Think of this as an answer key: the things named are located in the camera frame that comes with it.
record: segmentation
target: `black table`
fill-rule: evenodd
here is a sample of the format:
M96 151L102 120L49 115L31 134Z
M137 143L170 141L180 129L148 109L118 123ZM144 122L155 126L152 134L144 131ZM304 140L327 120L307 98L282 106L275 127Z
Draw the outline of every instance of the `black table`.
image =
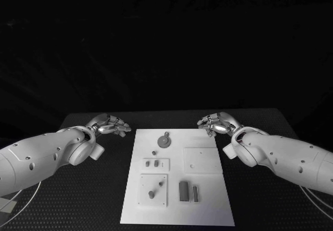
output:
M297 185L276 177L266 167L251 168L238 158L227 159L222 151L230 141L227 135L216 137L216 145L236 227L119 224L135 129L196 128L200 117L219 111L109 113L129 123L132 132L125 138L115 135L98 138L105 148L99 160L88 158L80 165L66 165L57 170L41 182L31 204L4 230L333 230L333 222L315 209ZM271 135L297 138L276 109L223 111L245 126L259 128ZM98 114L67 115L60 128L85 125ZM24 206L34 189L36 186L24 191L13 214ZM321 193L320 196L331 200L328 195Z

